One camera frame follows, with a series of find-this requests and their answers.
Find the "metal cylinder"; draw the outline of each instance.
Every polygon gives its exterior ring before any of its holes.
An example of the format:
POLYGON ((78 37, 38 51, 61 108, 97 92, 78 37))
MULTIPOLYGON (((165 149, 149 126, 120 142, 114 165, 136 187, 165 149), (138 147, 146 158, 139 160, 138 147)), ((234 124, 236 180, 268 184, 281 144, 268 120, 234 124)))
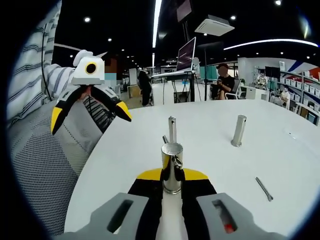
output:
POLYGON ((242 144, 242 137, 244 135, 247 117, 244 115, 239 115, 236 122, 235 131, 231 144, 235 147, 240 147, 242 144))
POLYGON ((170 143, 177 142, 177 126, 174 116, 169 117, 169 141, 170 143))
POLYGON ((177 194, 181 191, 181 181, 177 181, 175 169, 182 169, 183 150, 181 144, 171 142, 165 143, 161 148, 164 171, 163 188, 169 194, 177 194))

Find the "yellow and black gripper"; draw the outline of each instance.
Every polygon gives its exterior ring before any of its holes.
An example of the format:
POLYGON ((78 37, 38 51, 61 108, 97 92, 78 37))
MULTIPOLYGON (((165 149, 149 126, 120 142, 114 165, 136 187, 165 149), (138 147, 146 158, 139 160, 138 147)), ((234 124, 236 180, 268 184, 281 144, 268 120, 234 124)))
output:
POLYGON ((111 90, 105 84, 101 84, 102 82, 104 82, 104 80, 95 78, 81 78, 81 80, 79 78, 72 79, 71 84, 69 84, 61 93, 52 111, 51 133, 53 135, 56 134, 58 129, 63 124, 73 104, 79 100, 84 93, 93 97, 119 118, 131 122, 132 116, 127 105, 117 97, 113 90, 111 90))

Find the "gray gripper housing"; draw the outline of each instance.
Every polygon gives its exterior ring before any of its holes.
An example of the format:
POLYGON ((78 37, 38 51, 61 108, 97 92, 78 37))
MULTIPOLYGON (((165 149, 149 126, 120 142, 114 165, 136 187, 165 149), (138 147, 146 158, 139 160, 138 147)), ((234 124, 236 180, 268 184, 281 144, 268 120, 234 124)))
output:
POLYGON ((135 240, 148 200, 144 196, 118 193, 91 214, 88 225, 77 232, 55 236, 54 240, 135 240))
POLYGON ((226 193, 196 198, 203 212, 211 240, 284 240, 286 237, 275 232, 266 232, 255 225, 251 212, 226 193), (227 233, 215 205, 226 210, 235 231, 227 233))

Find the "cable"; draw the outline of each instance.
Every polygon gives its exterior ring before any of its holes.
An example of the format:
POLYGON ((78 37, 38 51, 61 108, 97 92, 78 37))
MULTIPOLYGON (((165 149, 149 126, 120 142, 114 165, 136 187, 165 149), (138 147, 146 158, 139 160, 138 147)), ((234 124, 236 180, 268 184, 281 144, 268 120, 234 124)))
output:
POLYGON ((45 45, 46 28, 47 28, 47 24, 44 25, 43 36, 42 36, 41 70, 42 70, 42 79, 43 79, 43 82, 44 82, 44 87, 46 89, 46 92, 48 93, 50 101, 52 101, 52 98, 51 98, 51 95, 50 95, 50 92, 49 92, 49 89, 48 89, 47 81, 46 81, 46 78, 45 78, 45 71, 44 71, 44 45, 45 45))

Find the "computer monitor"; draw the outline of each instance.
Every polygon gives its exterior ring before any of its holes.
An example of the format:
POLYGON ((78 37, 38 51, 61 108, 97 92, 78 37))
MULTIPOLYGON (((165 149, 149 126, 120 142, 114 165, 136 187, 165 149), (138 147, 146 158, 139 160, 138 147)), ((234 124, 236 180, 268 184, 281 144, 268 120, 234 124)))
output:
POLYGON ((194 37, 179 49, 176 71, 191 71, 192 59, 195 56, 196 38, 194 37))

